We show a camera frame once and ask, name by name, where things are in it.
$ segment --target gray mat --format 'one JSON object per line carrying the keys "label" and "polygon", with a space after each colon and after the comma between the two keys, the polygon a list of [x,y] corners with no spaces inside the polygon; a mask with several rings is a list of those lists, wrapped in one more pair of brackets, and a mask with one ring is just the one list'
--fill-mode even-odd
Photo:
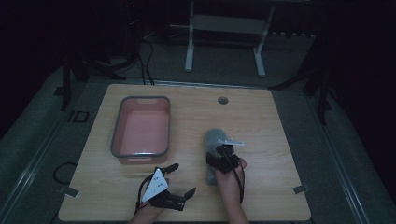
{"label": "gray mat", "polygon": [[[140,53],[144,63],[149,61],[149,71],[154,80],[267,87],[279,84],[297,73],[314,39],[303,36],[287,38],[269,35],[262,50],[265,77],[258,76],[253,45],[237,48],[224,44],[211,47],[204,43],[196,44],[192,71],[189,73],[184,71],[187,43],[185,45],[153,43],[150,61],[149,45],[142,44]],[[113,63],[120,60],[122,59],[114,59]],[[123,77],[141,78],[140,71],[140,63],[137,63],[135,67],[129,70],[121,69],[118,73]],[[300,88],[300,83],[290,87],[294,91],[299,91]]]}
{"label": "gray mat", "polygon": [[[52,173],[63,162],[78,162],[106,86],[95,83],[87,85],[74,110],[89,111],[88,122],[63,124],[12,223],[50,223],[56,215],[63,195],[57,192],[62,185],[52,179]],[[317,223],[354,223],[305,98],[299,93],[280,91],[275,91],[274,97],[299,175],[303,184],[312,188],[306,197],[313,219]],[[55,218],[54,223],[60,223],[60,220]]]}

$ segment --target gray object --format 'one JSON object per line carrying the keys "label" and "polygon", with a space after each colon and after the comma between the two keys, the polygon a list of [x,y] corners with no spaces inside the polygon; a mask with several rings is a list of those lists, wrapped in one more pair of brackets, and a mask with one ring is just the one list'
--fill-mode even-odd
{"label": "gray object", "polygon": [[70,196],[70,197],[73,197],[73,198],[77,198],[77,196],[79,195],[79,191],[78,190],[69,188],[67,186],[61,187],[58,191],[60,193],[64,194],[64,195],[67,195],[67,196]]}
{"label": "gray object", "polygon": [[[216,151],[216,147],[221,145],[219,139],[224,140],[227,139],[224,131],[222,129],[211,129],[205,135],[205,148],[206,152],[211,153],[212,155],[218,155]],[[207,166],[206,171],[206,182],[209,185],[217,185],[217,179],[215,176],[215,169],[210,165]]]}
{"label": "gray object", "polygon": [[301,185],[299,187],[295,187],[293,190],[295,194],[298,194],[301,192],[308,192],[309,190],[311,190],[311,188],[309,188],[307,185]]}

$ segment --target metal frame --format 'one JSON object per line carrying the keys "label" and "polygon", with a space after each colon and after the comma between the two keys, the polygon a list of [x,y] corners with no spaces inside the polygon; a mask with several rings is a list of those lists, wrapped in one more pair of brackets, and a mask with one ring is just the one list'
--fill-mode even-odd
{"label": "metal frame", "polygon": [[318,125],[320,132],[322,133],[326,145],[328,147],[330,161],[332,162],[332,167],[335,171],[335,174],[340,181],[340,185],[343,188],[343,191],[346,196],[346,200],[349,204],[350,210],[353,214],[353,217],[356,220],[356,223],[359,224],[369,224],[371,223],[370,219],[367,216],[367,213],[361,203],[361,196],[355,189],[353,181],[351,180],[350,173],[347,171],[347,168],[344,166],[344,163],[341,159],[339,148],[336,147],[334,141],[332,140],[332,136],[326,125],[323,125],[320,118],[317,116],[315,108],[312,103],[309,102],[308,98],[305,98],[306,103],[310,109],[312,117],[316,120],[316,124]]}
{"label": "metal frame", "polygon": [[200,14],[194,15],[194,0],[190,0],[189,45],[187,47],[186,64],[184,70],[186,72],[190,72],[192,70],[192,60],[194,54],[194,30],[233,32],[261,36],[259,45],[253,48],[253,54],[259,77],[265,77],[264,65],[262,62],[262,47],[264,45],[265,38],[268,35],[268,29],[274,16],[274,11],[275,7],[272,6],[266,20],[208,16]]}
{"label": "metal frame", "polygon": [[[84,89],[85,86],[84,88],[74,88],[74,95],[76,95],[77,99],[82,94]],[[62,113],[59,115],[59,118],[57,118],[57,120],[53,123],[51,129],[48,132],[48,135],[45,137],[42,144],[37,149],[37,152],[35,153],[33,158],[25,166],[12,191],[8,194],[5,203],[2,205],[2,207],[0,207],[0,223],[9,223],[11,221],[16,209],[21,204],[25,194],[35,180],[35,176],[39,172],[44,162],[44,159],[48,154],[51,143],[58,134],[63,123],[67,120],[67,117],[73,110],[72,108],[76,102],[77,100],[70,100],[69,102],[67,102],[67,105],[70,106],[66,105]]]}

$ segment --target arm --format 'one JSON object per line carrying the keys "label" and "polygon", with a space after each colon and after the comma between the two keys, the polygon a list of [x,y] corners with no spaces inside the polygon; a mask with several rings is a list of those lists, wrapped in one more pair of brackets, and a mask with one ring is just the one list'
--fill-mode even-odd
{"label": "arm", "polygon": [[139,210],[137,210],[134,217],[128,222],[128,224],[152,224],[155,219],[160,215],[164,208],[158,208],[151,206],[150,204],[142,205]]}
{"label": "arm", "polygon": [[[247,163],[244,159],[240,158],[241,165],[239,165],[235,171],[239,176],[239,179],[242,183],[244,183],[244,172],[243,169],[247,167]],[[233,172],[229,172],[227,174],[223,174],[221,171],[216,170],[216,179],[218,180],[219,190],[221,200],[224,206],[224,209],[227,213],[227,217],[229,219],[230,224],[238,223],[248,223],[248,218],[245,214],[245,211],[240,203],[240,190],[237,184],[235,175]]]}

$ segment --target dark background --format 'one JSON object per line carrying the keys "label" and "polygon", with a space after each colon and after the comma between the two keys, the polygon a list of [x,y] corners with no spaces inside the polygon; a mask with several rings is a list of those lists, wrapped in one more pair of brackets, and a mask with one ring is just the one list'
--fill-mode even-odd
{"label": "dark background", "polygon": [[[1,1],[1,136],[45,79],[61,66],[66,53],[85,52],[102,60],[111,54],[128,54],[134,42],[127,47],[120,43],[126,35],[135,35],[133,30],[125,32],[125,27],[137,16],[144,18],[165,40],[170,23],[188,24],[187,0],[143,2]],[[261,1],[251,2],[259,7],[241,7],[243,2],[233,1],[221,13],[260,17],[259,9],[268,7]],[[271,31],[317,37],[304,65],[325,63],[330,69],[330,84],[338,102],[396,202],[395,4],[317,0],[276,5]],[[197,9],[208,14],[218,12],[213,1],[203,1]]]}

